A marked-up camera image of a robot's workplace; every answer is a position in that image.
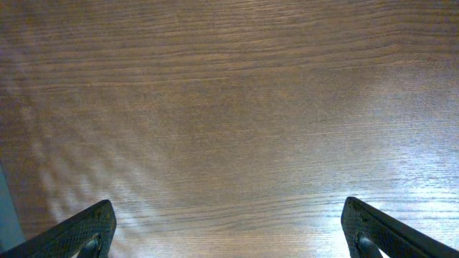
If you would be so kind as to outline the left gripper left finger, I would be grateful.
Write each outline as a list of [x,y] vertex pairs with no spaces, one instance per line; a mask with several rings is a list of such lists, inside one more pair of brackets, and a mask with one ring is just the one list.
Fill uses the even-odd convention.
[[115,230],[115,212],[106,199],[5,251],[1,258],[108,258]]

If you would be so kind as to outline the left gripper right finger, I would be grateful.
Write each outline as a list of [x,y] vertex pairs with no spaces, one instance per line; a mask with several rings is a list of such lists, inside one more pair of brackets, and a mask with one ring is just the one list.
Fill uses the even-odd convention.
[[362,200],[346,198],[341,226],[350,257],[458,258],[458,251],[403,224]]

